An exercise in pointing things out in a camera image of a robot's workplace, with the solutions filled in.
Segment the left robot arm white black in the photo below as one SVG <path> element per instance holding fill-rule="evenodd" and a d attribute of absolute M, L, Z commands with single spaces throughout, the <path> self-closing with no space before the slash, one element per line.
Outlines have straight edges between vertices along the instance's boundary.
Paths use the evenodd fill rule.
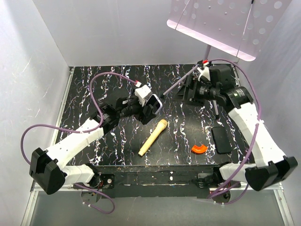
<path fill-rule="evenodd" d="M 69 166 L 68 162 L 89 144 L 118 126 L 120 119 L 134 116 L 146 125 L 157 116 L 161 108 L 162 102 L 154 94 L 144 106 L 141 106 L 136 96 L 118 98 L 115 106 L 100 105 L 101 113 L 92 114 L 79 128 L 79 130 L 94 128 L 94 131 L 71 133 L 46 150 L 37 148 L 33 151 L 30 176 L 46 194 L 54 194 L 62 186 L 75 183 L 83 183 L 89 188 L 96 188 L 101 182 L 101 173 L 95 166 L 90 163 Z"/>

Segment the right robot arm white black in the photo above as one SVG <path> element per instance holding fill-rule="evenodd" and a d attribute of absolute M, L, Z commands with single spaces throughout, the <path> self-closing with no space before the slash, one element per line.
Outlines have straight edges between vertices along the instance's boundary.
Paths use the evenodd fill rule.
<path fill-rule="evenodd" d="M 229 64 L 202 64 L 195 67 L 174 96 L 175 101 L 203 106 L 216 101 L 236 123 L 249 145 L 254 163 L 222 163 L 214 168 L 213 183 L 226 186 L 230 180 L 247 183 L 260 191 L 285 180 L 298 166 L 295 157 L 288 157 L 272 139 L 252 96 L 245 87 L 234 85 L 234 70 Z"/>

